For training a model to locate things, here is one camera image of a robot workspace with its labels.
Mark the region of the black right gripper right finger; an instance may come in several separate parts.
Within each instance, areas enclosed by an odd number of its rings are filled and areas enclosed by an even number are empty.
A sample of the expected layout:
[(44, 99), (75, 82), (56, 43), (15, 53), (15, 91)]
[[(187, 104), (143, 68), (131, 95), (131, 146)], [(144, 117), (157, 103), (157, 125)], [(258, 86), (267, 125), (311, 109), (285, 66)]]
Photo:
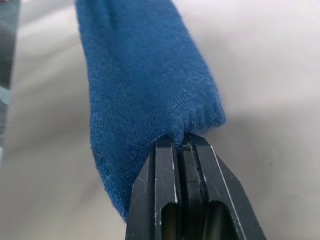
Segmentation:
[(237, 177), (203, 138), (180, 151), (184, 240), (267, 240)]

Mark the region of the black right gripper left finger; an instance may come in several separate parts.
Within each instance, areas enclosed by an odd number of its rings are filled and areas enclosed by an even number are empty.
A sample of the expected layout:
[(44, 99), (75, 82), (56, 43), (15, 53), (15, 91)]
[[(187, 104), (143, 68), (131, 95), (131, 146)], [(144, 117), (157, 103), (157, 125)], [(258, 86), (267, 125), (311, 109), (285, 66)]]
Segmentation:
[(132, 185), (125, 240), (180, 240), (181, 188), (176, 147), (167, 135), (151, 147)]

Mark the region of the blue sock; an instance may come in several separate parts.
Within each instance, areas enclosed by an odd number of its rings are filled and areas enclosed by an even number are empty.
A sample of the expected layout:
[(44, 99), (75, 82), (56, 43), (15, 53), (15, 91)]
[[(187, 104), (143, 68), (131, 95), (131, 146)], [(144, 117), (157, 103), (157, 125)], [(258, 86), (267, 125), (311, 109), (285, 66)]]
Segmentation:
[(218, 88), (172, 0), (75, 0), (86, 59), (90, 143), (128, 219), (132, 186), (159, 137), (225, 123)]

